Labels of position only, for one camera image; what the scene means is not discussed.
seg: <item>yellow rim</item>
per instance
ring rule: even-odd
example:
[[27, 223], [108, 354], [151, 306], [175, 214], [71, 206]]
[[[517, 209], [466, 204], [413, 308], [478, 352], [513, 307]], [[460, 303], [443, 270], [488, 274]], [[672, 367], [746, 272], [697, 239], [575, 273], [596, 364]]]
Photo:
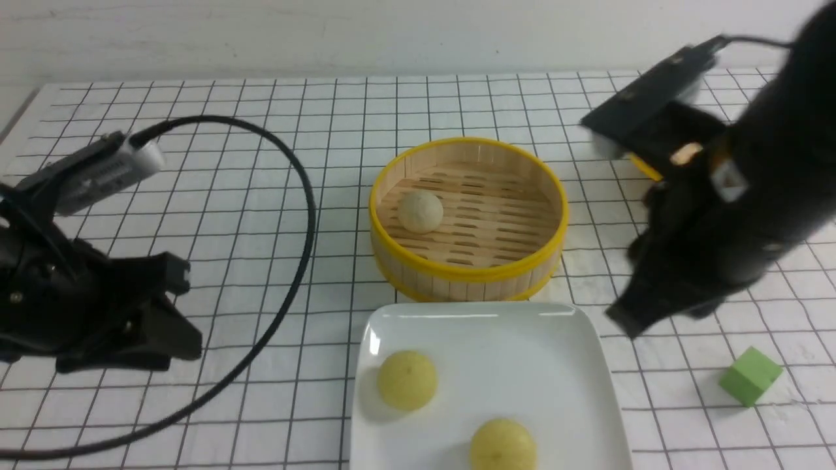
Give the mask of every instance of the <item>yellow rim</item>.
[[642, 173], [646, 174], [653, 181], [661, 181], [662, 175], [653, 169], [652, 166], [645, 163], [644, 160], [640, 159], [635, 153], [628, 154], [630, 157], [630, 161], [633, 162], [633, 165], [636, 165]]
[[[560, 194], [561, 209], [561, 217], [560, 222], [558, 223], [558, 230], [548, 240], [548, 242], [546, 242], [546, 244], [543, 245], [543, 247], [540, 248], [538, 251], [523, 259], [514, 261], [513, 263], [503, 264], [502, 266], [495, 266], [492, 268], [461, 268], [458, 266], [451, 266], [448, 264], [435, 263], [427, 259], [421, 258], [413, 252], [407, 250], [406, 248], [401, 247], [392, 237], [389, 236], [386, 230], [383, 229], [383, 224], [380, 223], [380, 220], [377, 217], [377, 203], [375, 202], [375, 199], [377, 198], [376, 194], [378, 186], [383, 181], [383, 177], [386, 175], [386, 173], [389, 172], [395, 165], [397, 165], [399, 161], [408, 158], [410, 155], [416, 152], [423, 151], [434, 146], [445, 146], [448, 144], [462, 142], [479, 143], [489, 146], [500, 146], [506, 150], [513, 151], [519, 154], [520, 156], [528, 158], [530, 161], [533, 161], [537, 166], [539, 166], [541, 170], [545, 171], [546, 174], [548, 174], [548, 177], [551, 178], [552, 182], [558, 188], [558, 193]], [[372, 231], [378, 234], [378, 236], [380, 237], [380, 241], [383, 243], [385, 249], [390, 253], [393, 253], [403, 264], [409, 266], [410, 268], [413, 268], [422, 273], [432, 273], [434, 276], [451, 281], [491, 282], [494, 280], [518, 276], [519, 274], [525, 273], [529, 269], [538, 266], [546, 258], [552, 256], [552, 254], [554, 254], [554, 252], [561, 246], [561, 242], [563, 241], [563, 238], [566, 235], [569, 217], [569, 204], [566, 200], [566, 191], [563, 190], [563, 185], [560, 184], [560, 180], [554, 175], [554, 173], [552, 173], [551, 169], [549, 169], [548, 166], [542, 161], [540, 161], [536, 156], [533, 156], [528, 152], [519, 149], [515, 146], [510, 146], [497, 140], [482, 139], [479, 137], [454, 137], [452, 139], [434, 140], [432, 142], [427, 142], [426, 144], [411, 148], [408, 151], [405, 151], [404, 153], [397, 156], [393, 161], [389, 163], [389, 165], [384, 167], [384, 169], [377, 176], [377, 179], [375, 179], [375, 184], [372, 186], [371, 193], [369, 194], [369, 217], [371, 219], [371, 229]]]
[[[406, 287], [404, 284], [401, 284], [400, 281], [392, 277], [389, 271], [387, 271], [383, 264], [380, 263], [380, 260], [377, 258], [377, 256], [375, 256], [375, 263], [377, 263], [377, 269], [380, 270], [380, 273], [383, 274], [383, 277], [386, 278], [386, 281], [388, 281], [389, 284], [392, 284], [392, 287], [397, 289], [398, 292], [402, 293], [406, 297], [409, 297], [410, 299], [413, 299], [416, 302], [449, 302], [449, 300], [439, 300], [433, 299], [432, 297], [427, 297], [423, 294], [419, 294], [417, 291], [413, 289]], [[531, 296], [535, 295], [537, 292], [540, 292], [541, 289], [546, 287], [546, 284], [548, 284], [548, 281], [551, 280], [552, 276], [554, 275], [554, 272], [558, 270], [559, 266], [560, 263], [557, 263], [554, 266], [554, 268], [552, 268], [548, 272], [546, 277], [540, 279], [536, 284], [534, 284], [530, 289], [526, 290], [525, 292], [521, 292], [520, 294], [512, 295], [507, 299], [501, 300], [518, 301], [530, 299]]]

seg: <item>white table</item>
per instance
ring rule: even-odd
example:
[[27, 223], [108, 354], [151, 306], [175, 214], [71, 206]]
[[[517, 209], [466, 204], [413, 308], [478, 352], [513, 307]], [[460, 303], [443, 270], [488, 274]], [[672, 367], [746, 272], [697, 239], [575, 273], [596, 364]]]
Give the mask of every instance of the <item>white table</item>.
[[[771, 70], [715, 70], [698, 104], [734, 119]], [[715, 317], [662, 322], [631, 343], [602, 310], [628, 279], [624, 251], [645, 223], [650, 182], [601, 161], [577, 126], [636, 71], [359, 79], [255, 79], [48, 85], [13, 132], [7, 173], [37, 170], [109, 130], [168, 116], [238, 115], [266, 125], [308, 168], [321, 207], [311, 277], [271, 347], [189, 421], [72, 462], [19, 468], [348, 468], [354, 359], [364, 322], [405, 299], [370, 256], [367, 198], [380, 168], [411, 146], [454, 135], [535, 151], [568, 191], [563, 268], [538, 300], [583, 305], [599, 328], [639, 470], [836, 468], [836, 227], [829, 224]], [[0, 369], [0, 442], [51, 447], [129, 431], [226, 373], [287, 290], [303, 240], [303, 194], [286, 161], [218, 125], [161, 140], [168, 168], [62, 219], [111, 256], [172, 251], [192, 262], [177, 304], [207, 351], [162, 374], [54, 375], [48, 360]], [[748, 346], [787, 366], [743, 410], [717, 385]]]

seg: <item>green cube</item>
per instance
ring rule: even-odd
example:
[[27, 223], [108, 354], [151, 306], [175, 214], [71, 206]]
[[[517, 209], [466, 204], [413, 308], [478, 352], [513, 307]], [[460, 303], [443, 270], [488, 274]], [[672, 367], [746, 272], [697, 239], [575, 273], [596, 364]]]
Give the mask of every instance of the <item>green cube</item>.
[[728, 368], [720, 379], [720, 387], [749, 408], [782, 372], [780, 365], [750, 347]]

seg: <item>black cable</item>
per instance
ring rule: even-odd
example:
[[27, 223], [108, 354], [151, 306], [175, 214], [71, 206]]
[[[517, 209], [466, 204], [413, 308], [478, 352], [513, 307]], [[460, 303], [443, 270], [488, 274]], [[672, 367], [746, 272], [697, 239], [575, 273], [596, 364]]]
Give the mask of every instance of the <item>black cable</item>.
[[156, 432], [162, 431], [163, 429], [166, 429], [167, 427], [177, 423], [181, 419], [189, 416], [194, 411], [197, 411], [201, 408], [201, 406], [206, 405], [209, 402], [209, 400], [217, 396], [219, 393], [221, 393], [221, 391], [223, 391], [223, 389], [227, 388], [227, 386], [232, 384], [232, 382], [239, 375], [241, 375], [241, 373], [244, 372], [244, 370], [247, 369], [250, 366], [250, 364], [252, 364], [252, 361], [264, 349], [264, 346], [267, 345], [267, 343], [278, 330], [279, 325], [282, 323], [282, 320], [284, 319], [284, 315], [287, 314], [288, 310], [290, 309], [290, 304], [293, 302], [293, 298], [296, 297], [296, 293], [299, 290], [299, 286], [302, 284], [302, 277], [304, 276], [305, 270], [308, 268], [308, 261], [310, 261], [311, 252], [314, 249], [314, 235], [316, 233], [316, 202], [314, 201], [314, 189], [311, 187], [310, 180], [308, 179], [308, 174], [302, 167], [302, 163], [293, 154], [293, 151], [290, 150], [289, 147], [284, 145], [284, 142], [279, 140], [278, 137], [271, 134], [267, 130], [264, 130], [263, 128], [257, 125], [250, 124], [249, 122], [246, 122], [244, 120], [238, 120], [235, 118], [218, 115], [188, 116], [174, 120], [167, 120], [134, 134], [130, 138], [130, 143], [134, 145], [134, 147], [140, 148], [148, 142], [165, 134], [166, 132], [175, 129], [176, 127], [201, 122], [214, 122], [218, 124], [230, 125], [239, 129], [249, 130], [254, 134], [260, 135], [263, 139], [269, 140], [272, 144], [278, 147], [278, 149], [282, 151], [282, 153], [288, 158], [288, 160], [290, 161], [290, 165], [299, 175], [299, 179], [302, 180], [302, 188], [305, 191], [305, 200], [308, 203], [308, 227], [305, 234], [305, 245], [302, 249], [302, 256], [301, 259], [299, 259], [299, 266], [296, 269], [296, 274], [293, 276], [293, 281], [290, 284], [288, 295], [284, 298], [284, 302], [282, 303], [282, 306], [276, 313], [276, 317], [273, 319], [273, 322], [271, 322], [270, 325], [267, 327], [267, 330], [264, 332], [264, 335], [262, 335], [262, 337], [256, 342], [256, 344], [253, 345], [252, 349], [250, 349], [249, 352], [247, 352], [247, 354], [244, 355], [243, 359], [241, 359], [241, 362], [239, 362], [235, 367], [233, 367], [232, 370], [230, 370], [230, 372], [221, 379], [221, 381], [216, 383], [206, 393], [204, 393], [201, 396], [198, 396], [192, 403], [183, 406], [179, 411], [175, 411], [174, 413], [171, 413], [169, 416], [153, 424], [150, 424], [149, 426], [143, 427], [133, 432], [129, 432], [123, 436], [113, 437], [99, 442], [91, 442], [90, 444], [84, 444], [81, 446], [63, 447], [57, 449], [37, 451], [0, 449], [0, 460], [52, 460], [57, 458], [78, 457], [85, 454], [106, 451], [116, 447], [124, 446], [132, 442], [139, 441], [140, 439], [148, 437]]
[[731, 43], [752, 43], [760, 44], [762, 46], [770, 46], [774, 48], [792, 49], [793, 42], [780, 41], [778, 39], [763, 38], [761, 36], [749, 36], [746, 34], [738, 34], [736, 36], [723, 36], [726, 39], [726, 44]]

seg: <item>white plate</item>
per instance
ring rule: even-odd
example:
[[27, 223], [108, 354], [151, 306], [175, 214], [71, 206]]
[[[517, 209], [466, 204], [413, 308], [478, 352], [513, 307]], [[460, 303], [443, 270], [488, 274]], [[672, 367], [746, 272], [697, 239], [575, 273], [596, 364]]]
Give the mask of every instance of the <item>white plate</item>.
[[[438, 392], [418, 411], [389, 408], [377, 370], [398, 350], [428, 355]], [[468, 470], [476, 429], [522, 423], [540, 470], [630, 470], [630, 446], [604, 352], [579, 308], [489, 302], [397, 304], [369, 318], [351, 419], [351, 467]]]

